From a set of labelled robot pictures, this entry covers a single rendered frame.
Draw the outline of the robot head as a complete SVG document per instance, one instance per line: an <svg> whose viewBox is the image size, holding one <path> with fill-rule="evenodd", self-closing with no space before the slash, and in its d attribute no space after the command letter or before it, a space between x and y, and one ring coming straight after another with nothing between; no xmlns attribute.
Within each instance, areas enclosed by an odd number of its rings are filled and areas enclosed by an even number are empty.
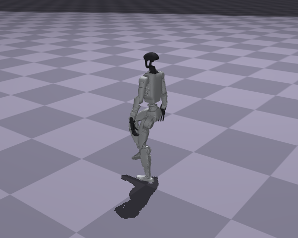
<svg viewBox="0 0 298 238"><path fill-rule="evenodd" d="M155 60L159 59L159 56L156 53L150 52L144 55L144 59L145 59L145 65L146 68L149 68L150 73L152 74L157 74L159 73L156 69L155 66L153 66L151 63L154 62ZM150 60L149 65L147 65L147 61Z"/></svg>

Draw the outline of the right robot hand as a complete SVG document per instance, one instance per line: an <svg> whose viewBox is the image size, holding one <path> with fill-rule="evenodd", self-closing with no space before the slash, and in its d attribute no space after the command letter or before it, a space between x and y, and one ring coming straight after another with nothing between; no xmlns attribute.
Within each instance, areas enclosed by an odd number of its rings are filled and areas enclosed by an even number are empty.
<svg viewBox="0 0 298 238"><path fill-rule="evenodd" d="M162 106L162 104L161 104L161 106ZM163 117L163 120L164 120L164 115L165 115L165 110L166 110L166 108L165 108L165 109L162 109L161 106L160 106L160 109L161 109L161 111L162 111L162 116L161 116L161 118L160 118L160 121L161 121L162 117ZM162 120L162 121L163 121L163 120ZM159 121L159 120L158 120L158 121Z"/></svg>

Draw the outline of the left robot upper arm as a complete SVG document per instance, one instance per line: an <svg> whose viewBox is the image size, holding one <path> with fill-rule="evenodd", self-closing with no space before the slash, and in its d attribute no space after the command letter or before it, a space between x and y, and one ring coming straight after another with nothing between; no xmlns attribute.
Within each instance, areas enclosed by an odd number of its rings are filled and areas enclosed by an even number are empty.
<svg viewBox="0 0 298 238"><path fill-rule="evenodd" d="M140 98L139 104L141 104L144 100L144 95L146 91L146 86L149 83L149 76L144 75L139 78L139 88L138 88L138 97Z"/></svg>

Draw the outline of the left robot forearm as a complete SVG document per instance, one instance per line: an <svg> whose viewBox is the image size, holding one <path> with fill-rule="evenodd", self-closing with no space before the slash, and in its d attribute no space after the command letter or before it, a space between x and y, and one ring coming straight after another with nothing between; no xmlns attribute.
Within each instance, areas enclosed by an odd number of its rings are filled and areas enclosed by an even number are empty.
<svg viewBox="0 0 298 238"><path fill-rule="evenodd" d="M129 120L130 120L130 117L132 117L133 120L136 119L138 110L139 110L139 108L141 107L141 106L139 105L139 101L140 101L140 98L139 98L138 96L136 96L136 97L134 98L134 104L133 104L133 108L132 108L132 111L131 111L131 115L129 116Z"/></svg>

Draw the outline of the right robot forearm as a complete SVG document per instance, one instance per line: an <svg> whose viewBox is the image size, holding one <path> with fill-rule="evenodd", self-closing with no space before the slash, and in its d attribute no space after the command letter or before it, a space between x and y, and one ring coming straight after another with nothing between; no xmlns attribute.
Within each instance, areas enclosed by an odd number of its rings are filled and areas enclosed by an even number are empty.
<svg viewBox="0 0 298 238"><path fill-rule="evenodd" d="M167 105L167 92L165 94L161 95L161 101L162 101L161 108L165 109L166 105Z"/></svg>

